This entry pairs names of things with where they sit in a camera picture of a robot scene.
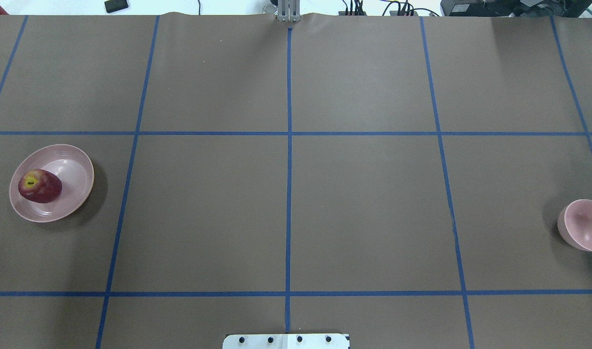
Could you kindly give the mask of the pink bowl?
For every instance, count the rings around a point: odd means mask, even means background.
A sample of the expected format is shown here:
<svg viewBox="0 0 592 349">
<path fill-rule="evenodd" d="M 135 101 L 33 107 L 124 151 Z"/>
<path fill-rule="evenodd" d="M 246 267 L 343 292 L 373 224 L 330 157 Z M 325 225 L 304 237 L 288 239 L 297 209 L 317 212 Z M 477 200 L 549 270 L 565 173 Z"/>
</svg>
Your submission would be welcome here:
<svg viewBox="0 0 592 349">
<path fill-rule="evenodd" d="M 578 199 L 569 203 L 559 213 L 557 228 L 569 245 L 592 252 L 592 200 Z"/>
</svg>

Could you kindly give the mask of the pink plate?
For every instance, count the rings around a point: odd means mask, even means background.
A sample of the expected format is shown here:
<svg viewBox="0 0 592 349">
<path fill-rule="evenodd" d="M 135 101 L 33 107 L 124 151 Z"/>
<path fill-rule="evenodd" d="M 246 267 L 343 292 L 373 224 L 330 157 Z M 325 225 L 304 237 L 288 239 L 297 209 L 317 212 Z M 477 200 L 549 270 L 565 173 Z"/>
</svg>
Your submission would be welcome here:
<svg viewBox="0 0 592 349">
<path fill-rule="evenodd" d="M 61 194 L 50 203 L 37 203 L 21 196 L 18 185 L 30 170 L 52 173 L 62 182 Z M 49 145 L 33 152 L 15 170 L 8 197 L 19 216 L 31 222 L 60 220 L 76 211 L 89 196 L 94 184 L 94 166 L 88 155 L 72 145 Z"/>
</svg>

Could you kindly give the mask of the red apple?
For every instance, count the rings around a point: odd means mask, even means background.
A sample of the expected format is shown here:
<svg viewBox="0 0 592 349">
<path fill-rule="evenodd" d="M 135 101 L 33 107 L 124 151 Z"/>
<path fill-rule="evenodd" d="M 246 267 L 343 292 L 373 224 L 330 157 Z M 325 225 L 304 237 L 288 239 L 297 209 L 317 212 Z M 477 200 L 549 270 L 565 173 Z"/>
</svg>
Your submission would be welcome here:
<svg viewBox="0 0 592 349">
<path fill-rule="evenodd" d="M 29 170 L 18 182 L 19 194 L 28 201 L 40 204 L 55 201 L 61 196 L 62 190 L 62 181 L 54 173 L 43 169 Z"/>
</svg>

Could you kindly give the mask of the orange black usb hub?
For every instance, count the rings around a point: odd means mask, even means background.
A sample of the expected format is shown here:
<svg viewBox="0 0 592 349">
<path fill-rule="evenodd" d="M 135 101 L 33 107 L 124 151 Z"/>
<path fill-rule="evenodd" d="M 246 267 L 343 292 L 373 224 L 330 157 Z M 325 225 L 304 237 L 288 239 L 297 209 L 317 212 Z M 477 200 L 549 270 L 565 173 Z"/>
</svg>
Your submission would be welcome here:
<svg viewBox="0 0 592 349">
<path fill-rule="evenodd" d="M 346 8 L 344 11 L 338 11 L 339 16 L 367 16 L 366 11 L 361 9 L 360 7 L 349 9 Z"/>
</svg>

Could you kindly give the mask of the small black device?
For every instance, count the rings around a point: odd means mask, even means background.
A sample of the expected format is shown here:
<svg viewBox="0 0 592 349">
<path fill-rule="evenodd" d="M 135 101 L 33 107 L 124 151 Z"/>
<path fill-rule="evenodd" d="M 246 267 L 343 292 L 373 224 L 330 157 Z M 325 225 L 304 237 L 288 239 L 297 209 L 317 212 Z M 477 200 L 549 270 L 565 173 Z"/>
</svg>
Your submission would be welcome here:
<svg viewBox="0 0 592 349">
<path fill-rule="evenodd" d="M 112 14 L 127 9 L 129 4 L 127 0 L 106 0 L 104 7 L 108 14 Z"/>
</svg>

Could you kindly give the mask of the aluminium frame post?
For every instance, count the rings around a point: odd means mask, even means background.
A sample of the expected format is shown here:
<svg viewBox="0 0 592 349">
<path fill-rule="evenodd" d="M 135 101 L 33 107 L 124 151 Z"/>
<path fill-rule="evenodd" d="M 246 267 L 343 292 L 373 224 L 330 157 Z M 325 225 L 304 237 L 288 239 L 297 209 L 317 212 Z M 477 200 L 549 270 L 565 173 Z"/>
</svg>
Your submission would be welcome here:
<svg viewBox="0 0 592 349">
<path fill-rule="evenodd" d="M 276 2 L 276 17 L 279 22 L 300 22 L 300 0 L 272 0 Z"/>
</svg>

